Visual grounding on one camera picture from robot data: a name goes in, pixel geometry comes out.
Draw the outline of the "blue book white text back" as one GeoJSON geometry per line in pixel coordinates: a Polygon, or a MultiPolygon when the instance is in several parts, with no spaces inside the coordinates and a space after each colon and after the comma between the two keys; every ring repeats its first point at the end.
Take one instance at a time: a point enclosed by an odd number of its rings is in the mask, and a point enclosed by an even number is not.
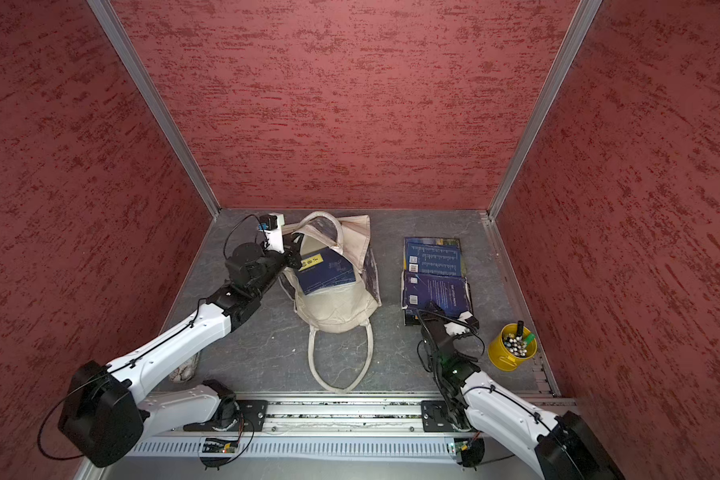
{"type": "Polygon", "coordinates": [[[406,237],[403,269],[418,274],[465,277],[461,241],[458,238],[406,237]]]}

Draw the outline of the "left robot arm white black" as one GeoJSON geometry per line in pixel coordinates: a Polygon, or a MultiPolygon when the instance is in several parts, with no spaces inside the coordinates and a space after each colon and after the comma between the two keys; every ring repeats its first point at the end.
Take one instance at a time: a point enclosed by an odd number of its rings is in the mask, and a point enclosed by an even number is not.
{"type": "Polygon", "coordinates": [[[73,375],[67,395],[52,411],[59,431],[97,467],[114,464],[141,440],[189,425],[200,430],[243,426],[235,393],[216,380],[188,390],[154,389],[185,361],[242,326],[288,267],[301,265],[300,234],[280,251],[248,242],[227,259],[228,280],[199,299],[188,318],[106,365],[90,361],[73,375]]]}

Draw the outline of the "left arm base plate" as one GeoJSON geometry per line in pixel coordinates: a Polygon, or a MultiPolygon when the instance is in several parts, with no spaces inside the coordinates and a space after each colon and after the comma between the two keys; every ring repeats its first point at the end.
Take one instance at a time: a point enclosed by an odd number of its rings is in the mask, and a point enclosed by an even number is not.
{"type": "Polygon", "coordinates": [[[254,432],[263,430],[269,402],[267,400],[223,401],[208,421],[184,425],[185,432],[254,432]]]}

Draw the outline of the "black book yellow chinese title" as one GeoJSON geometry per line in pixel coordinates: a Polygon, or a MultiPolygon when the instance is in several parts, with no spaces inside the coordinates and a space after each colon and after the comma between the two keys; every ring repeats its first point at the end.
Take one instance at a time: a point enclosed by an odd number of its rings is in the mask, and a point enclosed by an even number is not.
{"type": "Polygon", "coordinates": [[[419,326],[420,317],[416,311],[405,310],[404,311],[404,325],[405,326],[419,326]]]}

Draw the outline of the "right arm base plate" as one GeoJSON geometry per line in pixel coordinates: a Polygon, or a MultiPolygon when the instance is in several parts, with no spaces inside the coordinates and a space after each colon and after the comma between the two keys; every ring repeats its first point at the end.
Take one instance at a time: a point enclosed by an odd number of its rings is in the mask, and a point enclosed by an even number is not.
{"type": "Polygon", "coordinates": [[[422,400],[420,407],[423,430],[427,433],[471,431],[468,423],[459,422],[449,412],[443,400],[422,400]]]}

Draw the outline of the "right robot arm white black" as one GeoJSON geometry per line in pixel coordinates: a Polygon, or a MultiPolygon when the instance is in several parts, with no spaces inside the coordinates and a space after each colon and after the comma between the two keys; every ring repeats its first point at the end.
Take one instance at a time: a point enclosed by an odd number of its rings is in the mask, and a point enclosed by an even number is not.
{"type": "Polygon", "coordinates": [[[581,416],[544,410],[500,386],[460,352],[459,337],[475,336],[478,322],[466,312],[459,319],[445,315],[435,303],[418,311],[427,357],[425,370],[444,401],[445,421],[457,431],[473,432],[457,442],[457,463],[476,468],[482,463],[482,434],[496,440],[543,479],[622,479],[624,475],[581,416]]]}

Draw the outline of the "cream canvas tote bag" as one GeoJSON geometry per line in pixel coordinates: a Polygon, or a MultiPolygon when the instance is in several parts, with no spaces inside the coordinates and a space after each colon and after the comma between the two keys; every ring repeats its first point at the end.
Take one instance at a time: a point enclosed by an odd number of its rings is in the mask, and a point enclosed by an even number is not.
{"type": "Polygon", "coordinates": [[[336,217],[315,211],[297,224],[283,227],[285,238],[300,241],[302,259],[323,248],[344,256],[354,266],[354,283],[326,288],[309,295],[301,290],[296,272],[286,268],[281,287],[293,300],[295,313],[310,328],[307,359],[310,372],[325,390],[346,394],[354,390],[367,374],[373,359],[374,333],[371,317],[382,305],[377,265],[371,249],[371,221],[368,215],[336,217]],[[315,363],[317,334],[341,334],[355,328],[366,333],[366,358],[356,378],[347,387],[335,387],[319,374],[315,363]]]}

